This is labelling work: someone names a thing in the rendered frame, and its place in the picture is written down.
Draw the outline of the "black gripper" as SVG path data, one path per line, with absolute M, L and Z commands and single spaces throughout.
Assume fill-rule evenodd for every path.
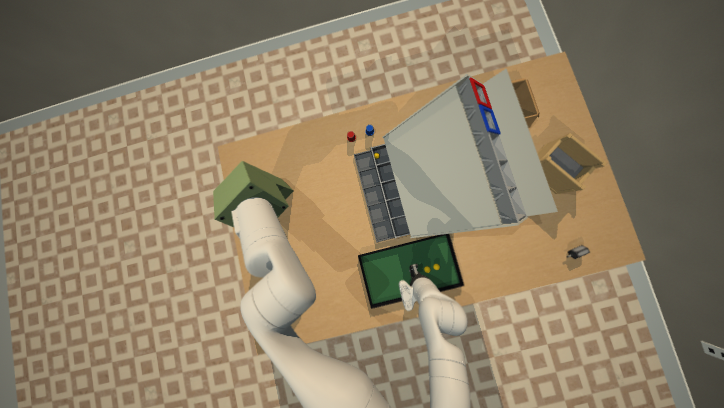
M 409 269 L 410 269 L 409 272 L 410 272 L 410 275 L 411 275 L 411 278 L 412 278 L 412 280 L 411 280 L 411 282 L 410 282 L 410 286 L 412 286 L 413 282 L 414 282 L 416 279 L 418 279 L 418 278 L 422 278 L 422 277 L 428 278 L 427 276 L 421 275 L 420 272 L 417 271 L 417 269 L 418 269 L 418 264 L 410 265 L 410 266 L 409 266 Z M 429 279 L 429 278 L 428 278 L 428 279 Z

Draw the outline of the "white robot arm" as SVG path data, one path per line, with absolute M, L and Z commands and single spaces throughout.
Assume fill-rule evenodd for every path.
M 313 350 L 291 327 L 314 304 L 316 291 L 271 203 L 248 198 L 232 217 L 247 271 L 262 277 L 241 300 L 242 318 L 302 407 L 391 408 L 365 372 Z M 471 408 L 464 354 L 441 334 L 460 336 L 466 331 L 464 309 L 428 278 L 418 278 L 412 286 L 401 280 L 399 289 L 407 311 L 419 303 L 430 408 Z

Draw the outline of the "red square frame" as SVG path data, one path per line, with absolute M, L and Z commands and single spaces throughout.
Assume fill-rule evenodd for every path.
M 489 108 L 489 109 L 492 109 L 492 106 L 491 106 L 491 104 L 490 104 L 490 101 L 489 101 L 489 98 L 488 98 L 488 95 L 487 95 L 485 86 L 484 86 L 483 84 L 479 83 L 478 81 L 474 80 L 473 78 L 469 78 L 469 79 L 470 79 L 470 82 L 471 82 L 471 85 L 472 85 L 473 91 L 474 91 L 474 93 L 475 93 L 475 96 L 476 96 L 476 99 L 477 99 L 478 104 L 481 104 L 481 105 L 483 105 L 483 106 L 485 106 L 485 107 L 487 107 L 487 108 Z M 484 93 L 485 98 L 486 98 L 486 101 L 487 101 L 487 104 L 484 103 L 484 102 L 482 102 L 482 101 L 480 101 L 480 98 L 479 98 L 479 95 L 478 95 L 478 92 L 477 92 L 477 89 L 476 89 L 475 84 L 476 84 L 477 86 L 479 86 L 479 87 L 482 88 L 483 93 Z

